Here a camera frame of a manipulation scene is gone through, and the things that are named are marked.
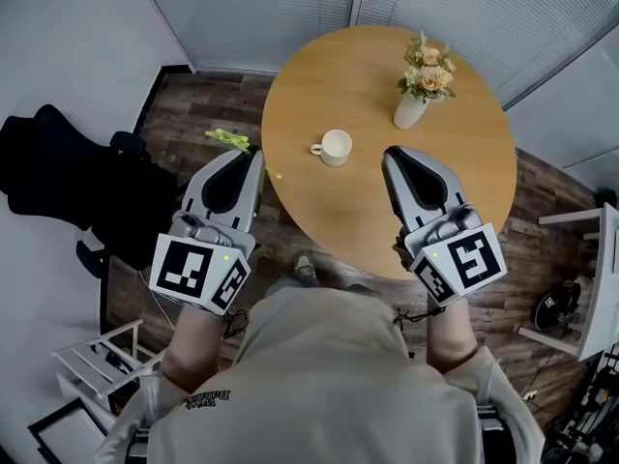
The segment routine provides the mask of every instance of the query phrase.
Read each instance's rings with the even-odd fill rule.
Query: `black office chair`
[[[152,163],[145,148],[123,131],[109,147],[94,143],[48,104],[34,118],[9,117],[0,130],[0,190],[16,214],[91,228],[104,250],[80,241],[76,252],[94,276],[103,276],[106,255],[143,270],[179,194],[176,177]]]

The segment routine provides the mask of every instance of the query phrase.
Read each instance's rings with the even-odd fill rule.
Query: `floor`
[[[227,149],[205,136],[205,131],[221,128],[259,143],[262,108],[271,82],[268,77],[239,74],[167,76],[141,133],[153,160],[186,182]],[[517,391],[538,390],[530,408],[544,429],[560,421],[587,365],[515,331],[529,322],[531,306],[544,291],[583,274],[587,263],[577,233],[583,229],[542,227],[536,222],[539,216],[594,207],[591,191],[519,152],[514,206],[499,234],[509,272],[468,296],[479,342],[500,361]],[[425,309],[425,291],[419,281],[366,275],[323,252],[295,225],[268,181],[252,233],[261,248],[252,257],[253,273],[235,302],[237,308],[248,309],[259,301],[270,284],[291,270],[293,255],[309,249],[323,285],[362,283],[380,292],[393,307],[410,309],[412,313]],[[178,306],[165,301],[162,306],[174,321]],[[142,342],[154,350],[165,347],[172,330],[140,275],[112,260],[108,322],[117,327],[140,317],[144,319]],[[403,333],[409,350],[422,360],[426,323],[405,325]],[[240,341],[237,336],[223,344],[221,368],[230,365]]]

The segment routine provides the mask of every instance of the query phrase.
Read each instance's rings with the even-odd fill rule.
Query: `window blind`
[[[348,26],[352,0],[155,0],[199,68],[277,72],[314,38]]]
[[[424,30],[506,104],[560,66],[619,12],[619,0],[361,0],[357,24]]]

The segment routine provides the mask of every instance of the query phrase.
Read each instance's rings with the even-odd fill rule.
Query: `coffee cup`
[[[320,144],[312,144],[309,150],[318,155],[330,166],[340,166],[346,163],[352,149],[352,139],[343,130],[329,130],[322,136]]]

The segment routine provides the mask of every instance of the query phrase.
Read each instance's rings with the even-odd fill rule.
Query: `white vase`
[[[400,129],[408,129],[417,122],[429,105],[429,100],[424,102],[423,98],[415,98],[411,95],[402,95],[396,113],[394,114],[394,124]]]

